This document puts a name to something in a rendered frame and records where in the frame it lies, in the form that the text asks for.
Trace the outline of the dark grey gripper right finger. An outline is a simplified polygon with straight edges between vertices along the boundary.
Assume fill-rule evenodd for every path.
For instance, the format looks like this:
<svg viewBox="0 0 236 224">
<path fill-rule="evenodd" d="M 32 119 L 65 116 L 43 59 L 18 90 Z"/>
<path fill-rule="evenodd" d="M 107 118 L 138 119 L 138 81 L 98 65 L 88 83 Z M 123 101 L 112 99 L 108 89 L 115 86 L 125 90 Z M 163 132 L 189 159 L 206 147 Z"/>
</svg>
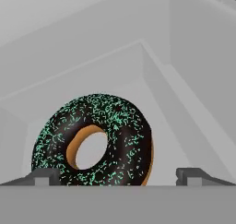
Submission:
<svg viewBox="0 0 236 224">
<path fill-rule="evenodd" d="M 200 168 L 177 168 L 176 177 L 176 185 L 180 186 L 236 186 L 236 183 L 212 177 Z"/>
</svg>

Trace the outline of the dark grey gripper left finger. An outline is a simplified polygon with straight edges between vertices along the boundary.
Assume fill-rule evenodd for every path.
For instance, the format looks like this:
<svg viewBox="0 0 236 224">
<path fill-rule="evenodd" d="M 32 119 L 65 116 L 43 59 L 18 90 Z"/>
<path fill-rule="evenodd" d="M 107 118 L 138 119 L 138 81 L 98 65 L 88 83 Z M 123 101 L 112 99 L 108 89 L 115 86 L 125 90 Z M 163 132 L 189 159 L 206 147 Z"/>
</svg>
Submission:
<svg viewBox="0 0 236 224">
<path fill-rule="evenodd" d="M 15 180 L 1 183 L 1 186 L 14 186 L 14 185 L 31 185 L 31 186 L 51 186 L 59 185 L 60 171 L 54 168 L 39 168 L 35 169 L 25 177 L 17 178 Z"/>
</svg>

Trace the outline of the chocolate donut with green sprinkles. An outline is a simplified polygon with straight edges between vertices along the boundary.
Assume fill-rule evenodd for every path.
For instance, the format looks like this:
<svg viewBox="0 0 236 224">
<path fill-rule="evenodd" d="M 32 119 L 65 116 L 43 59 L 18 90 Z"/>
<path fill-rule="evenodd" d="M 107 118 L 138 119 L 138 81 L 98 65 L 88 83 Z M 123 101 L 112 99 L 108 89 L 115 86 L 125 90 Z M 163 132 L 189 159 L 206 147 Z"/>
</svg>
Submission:
<svg viewBox="0 0 236 224">
<path fill-rule="evenodd" d="M 107 136 L 102 158 L 88 169 L 69 164 L 66 150 L 79 130 L 95 125 Z M 75 98 L 47 121 L 35 141 L 31 168 L 57 169 L 62 185 L 140 185 L 151 165 L 152 134 L 143 113 L 109 94 Z"/>
</svg>

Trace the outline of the white fridge interior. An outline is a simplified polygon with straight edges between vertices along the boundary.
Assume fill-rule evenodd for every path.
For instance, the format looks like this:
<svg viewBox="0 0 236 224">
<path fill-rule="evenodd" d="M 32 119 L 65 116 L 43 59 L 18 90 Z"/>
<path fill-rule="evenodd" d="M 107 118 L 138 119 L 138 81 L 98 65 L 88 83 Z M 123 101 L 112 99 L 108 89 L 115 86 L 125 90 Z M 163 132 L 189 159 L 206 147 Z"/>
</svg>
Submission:
<svg viewBox="0 0 236 224">
<path fill-rule="evenodd" d="M 93 92 L 147 117 L 151 184 L 179 167 L 236 183 L 235 0 L 104 0 L 0 48 L 0 183 L 30 171 L 58 108 Z"/>
</svg>

